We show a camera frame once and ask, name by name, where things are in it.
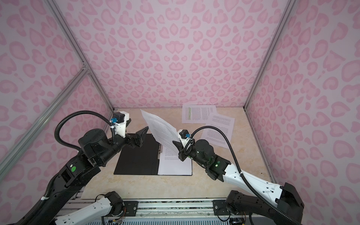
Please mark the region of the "printed paper sheet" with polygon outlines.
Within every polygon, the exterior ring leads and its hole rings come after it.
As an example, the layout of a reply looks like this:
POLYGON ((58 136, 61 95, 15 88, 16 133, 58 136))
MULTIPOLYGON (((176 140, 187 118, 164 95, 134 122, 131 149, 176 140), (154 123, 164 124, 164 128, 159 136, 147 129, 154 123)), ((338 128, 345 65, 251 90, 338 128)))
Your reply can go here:
POLYGON ((178 153, 163 146, 159 156, 157 174, 169 176, 191 176, 193 174, 192 161, 190 158, 181 161, 178 158, 178 153))

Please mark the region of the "blue black file folder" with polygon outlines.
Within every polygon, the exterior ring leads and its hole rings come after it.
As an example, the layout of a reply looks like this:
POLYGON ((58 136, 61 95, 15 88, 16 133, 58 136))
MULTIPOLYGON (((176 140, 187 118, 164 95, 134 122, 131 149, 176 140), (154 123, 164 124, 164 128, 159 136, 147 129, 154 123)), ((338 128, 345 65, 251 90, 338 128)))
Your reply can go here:
POLYGON ((147 134, 142 147, 125 147, 120 153, 114 175, 158 175, 162 145, 147 134))

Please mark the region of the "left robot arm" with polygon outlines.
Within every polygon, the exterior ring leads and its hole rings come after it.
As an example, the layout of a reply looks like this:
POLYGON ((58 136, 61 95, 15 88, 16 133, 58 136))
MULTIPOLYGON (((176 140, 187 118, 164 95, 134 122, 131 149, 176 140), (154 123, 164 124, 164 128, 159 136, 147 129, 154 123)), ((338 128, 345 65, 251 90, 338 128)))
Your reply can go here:
POLYGON ((88 131, 78 141, 81 149, 77 155, 51 178, 43 197, 17 224, 50 224, 68 200, 86 186, 101 171, 101 167, 105 167, 125 146, 141 147, 148 129, 145 127, 137 131, 135 137, 115 135, 110 139, 102 129, 88 131))

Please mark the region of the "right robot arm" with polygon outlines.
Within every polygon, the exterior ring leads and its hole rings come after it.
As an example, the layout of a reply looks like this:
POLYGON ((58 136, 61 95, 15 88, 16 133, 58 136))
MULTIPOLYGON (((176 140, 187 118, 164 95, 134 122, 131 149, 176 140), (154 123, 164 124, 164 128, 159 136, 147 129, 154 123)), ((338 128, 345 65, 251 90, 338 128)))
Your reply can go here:
POLYGON ((277 225, 300 225, 304 203, 296 188, 265 181, 244 170, 239 170, 229 160, 215 154, 206 140, 191 144, 190 139, 173 141, 179 159, 192 159, 200 165, 212 180, 235 185, 247 192, 231 191, 225 201, 226 209, 233 215, 257 214, 269 218, 277 225))

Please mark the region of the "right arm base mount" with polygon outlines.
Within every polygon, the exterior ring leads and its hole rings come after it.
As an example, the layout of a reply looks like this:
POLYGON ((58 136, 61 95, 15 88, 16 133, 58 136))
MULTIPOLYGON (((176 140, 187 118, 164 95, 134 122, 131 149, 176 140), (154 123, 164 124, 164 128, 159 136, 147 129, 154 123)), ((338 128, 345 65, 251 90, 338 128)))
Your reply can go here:
POLYGON ((235 209, 234 206, 228 206, 225 199, 217 199, 212 200, 212 206, 213 206, 213 213, 215 216, 225 216, 228 217, 231 215, 234 216, 245 216, 249 215, 250 211, 248 209, 245 209, 245 211, 241 211, 240 208, 235 209))

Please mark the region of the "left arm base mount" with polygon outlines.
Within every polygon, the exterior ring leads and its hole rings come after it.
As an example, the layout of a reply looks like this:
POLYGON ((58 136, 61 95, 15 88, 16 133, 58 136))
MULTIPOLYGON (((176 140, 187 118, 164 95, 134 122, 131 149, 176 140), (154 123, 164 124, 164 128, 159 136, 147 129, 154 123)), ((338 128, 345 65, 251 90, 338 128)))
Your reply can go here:
POLYGON ((100 200, 100 197, 104 197, 110 202, 110 211, 106 217, 134 217, 137 213, 139 202, 125 201, 115 191, 99 194, 95 200, 100 200))

